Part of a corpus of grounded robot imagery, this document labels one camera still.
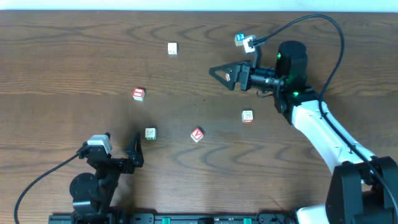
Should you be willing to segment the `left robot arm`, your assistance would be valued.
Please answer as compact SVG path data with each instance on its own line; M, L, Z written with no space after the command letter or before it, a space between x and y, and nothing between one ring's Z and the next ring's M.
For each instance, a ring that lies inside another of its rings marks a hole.
M73 208L79 215L99 215L107 213L120 175L133 174L142 167L144 156L141 148L141 135L136 133L127 145L127 158L113 158L110 133L94 135L77 151L79 159L86 159L95 173L82 173L70 184Z

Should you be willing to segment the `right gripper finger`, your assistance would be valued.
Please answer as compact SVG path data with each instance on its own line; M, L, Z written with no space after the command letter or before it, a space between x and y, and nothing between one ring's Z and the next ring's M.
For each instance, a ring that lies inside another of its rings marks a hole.
M209 73L216 73L217 71L224 71L226 73L227 72L230 73L234 70L237 70L239 66L240 66L239 62L227 63L224 65L219 65L209 68Z
M228 73L230 75L230 81L227 82L225 78L226 72L224 71L217 71L216 73L209 73L213 78L215 78L217 81L219 81L223 86L225 86L228 90L233 91L235 88L235 85L237 83L237 71L232 71Z

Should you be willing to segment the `blue number 2 block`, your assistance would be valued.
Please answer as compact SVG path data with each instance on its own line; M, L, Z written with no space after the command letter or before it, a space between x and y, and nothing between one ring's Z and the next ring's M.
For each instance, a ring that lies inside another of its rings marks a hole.
M245 34L244 33L238 33L235 35L234 38L234 43L235 46L242 46L243 45L243 40L245 39Z

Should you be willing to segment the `red letter I block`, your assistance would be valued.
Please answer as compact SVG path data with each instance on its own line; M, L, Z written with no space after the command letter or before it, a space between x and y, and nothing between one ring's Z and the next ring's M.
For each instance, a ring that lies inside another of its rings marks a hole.
M132 97L137 101L143 101L145 97L145 90L143 88L135 88Z

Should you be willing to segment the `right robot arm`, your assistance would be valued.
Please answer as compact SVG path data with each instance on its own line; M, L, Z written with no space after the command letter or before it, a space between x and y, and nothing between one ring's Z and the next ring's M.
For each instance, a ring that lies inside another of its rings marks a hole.
M236 83L270 92L277 111L314 146L332 177L326 202L303 207L291 223L397 223L397 164L377 157L337 122L318 93L307 83L307 50L301 42L279 45L274 68L253 61L209 69L229 90Z

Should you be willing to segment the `snail picture block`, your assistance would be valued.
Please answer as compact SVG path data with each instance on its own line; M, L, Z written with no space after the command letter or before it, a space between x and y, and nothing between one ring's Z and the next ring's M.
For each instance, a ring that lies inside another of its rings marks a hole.
M230 79L230 75L229 75L228 73L225 74L225 78L226 78L226 81L227 81L227 82L229 82L229 81L231 80L231 79Z

